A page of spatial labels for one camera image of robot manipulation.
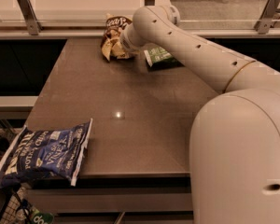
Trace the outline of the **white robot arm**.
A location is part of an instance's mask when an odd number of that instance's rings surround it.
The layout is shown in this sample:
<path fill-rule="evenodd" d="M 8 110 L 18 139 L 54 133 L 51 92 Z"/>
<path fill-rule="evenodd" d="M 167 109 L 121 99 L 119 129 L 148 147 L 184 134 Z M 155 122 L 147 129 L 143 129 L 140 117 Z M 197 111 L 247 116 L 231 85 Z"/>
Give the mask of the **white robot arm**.
<path fill-rule="evenodd" d="M 219 93 L 189 137 L 194 224 L 280 224 L 280 73 L 179 20 L 174 6 L 140 7 L 120 42 L 164 48 Z"/>

